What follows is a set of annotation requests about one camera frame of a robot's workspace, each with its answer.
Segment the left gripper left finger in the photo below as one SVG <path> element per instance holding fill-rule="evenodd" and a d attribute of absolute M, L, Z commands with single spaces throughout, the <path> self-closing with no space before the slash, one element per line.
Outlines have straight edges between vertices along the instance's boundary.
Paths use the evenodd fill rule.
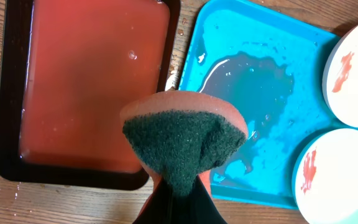
<path fill-rule="evenodd" d="M 133 224 L 171 224 L 172 188 L 161 180 Z"/>

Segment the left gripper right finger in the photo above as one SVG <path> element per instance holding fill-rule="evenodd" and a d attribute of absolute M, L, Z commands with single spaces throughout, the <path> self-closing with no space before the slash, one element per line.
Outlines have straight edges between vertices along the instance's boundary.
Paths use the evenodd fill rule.
<path fill-rule="evenodd" d="M 196 178 L 186 198 L 186 224 L 227 224 L 215 207 L 201 179 Z"/>

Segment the light blue rimmed plate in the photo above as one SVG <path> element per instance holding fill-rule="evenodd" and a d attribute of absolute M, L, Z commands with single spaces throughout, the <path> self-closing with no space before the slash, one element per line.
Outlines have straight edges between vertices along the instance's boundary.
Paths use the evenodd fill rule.
<path fill-rule="evenodd" d="M 307 144 L 292 191 L 308 223 L 358 223 L 358 130 L 332 130 Z"/>

